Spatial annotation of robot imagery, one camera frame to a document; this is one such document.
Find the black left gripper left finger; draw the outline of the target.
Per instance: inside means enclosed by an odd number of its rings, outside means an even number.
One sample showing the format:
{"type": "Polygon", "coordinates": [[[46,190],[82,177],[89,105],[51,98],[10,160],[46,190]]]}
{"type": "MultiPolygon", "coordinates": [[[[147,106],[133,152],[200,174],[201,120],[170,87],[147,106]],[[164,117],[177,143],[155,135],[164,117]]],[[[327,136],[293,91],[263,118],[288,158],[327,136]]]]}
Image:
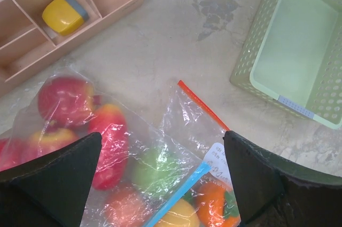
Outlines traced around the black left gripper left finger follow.
{"type": "Polygon", "coordinates": [[[1,171],[1,226],[80,226],[102,136],[1,171]]]}

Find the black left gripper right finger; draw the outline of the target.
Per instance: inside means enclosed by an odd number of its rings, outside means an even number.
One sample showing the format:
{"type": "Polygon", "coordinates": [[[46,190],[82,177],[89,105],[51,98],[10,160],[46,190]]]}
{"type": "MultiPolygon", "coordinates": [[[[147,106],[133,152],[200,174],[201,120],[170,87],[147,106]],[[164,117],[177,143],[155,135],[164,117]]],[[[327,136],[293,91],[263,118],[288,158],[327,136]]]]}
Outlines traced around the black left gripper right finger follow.
{"type": "Polygon", "coordinates": [[[341,226],[341,177],[265,150],[234,131],[224,151],[241,226],[341,226]]]}

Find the clear bag blue zipper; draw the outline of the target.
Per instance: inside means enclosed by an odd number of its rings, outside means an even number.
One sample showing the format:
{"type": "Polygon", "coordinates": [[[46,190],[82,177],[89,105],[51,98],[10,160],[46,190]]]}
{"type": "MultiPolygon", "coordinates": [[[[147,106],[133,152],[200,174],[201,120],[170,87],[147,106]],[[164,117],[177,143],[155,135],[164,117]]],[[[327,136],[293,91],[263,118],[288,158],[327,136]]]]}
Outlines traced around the clear bag blue zipper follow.
{"type": "Polygon", "coordinates": [[[154,226],[209,169],[64,69],[1,137],[1,226],[154,226]]]}

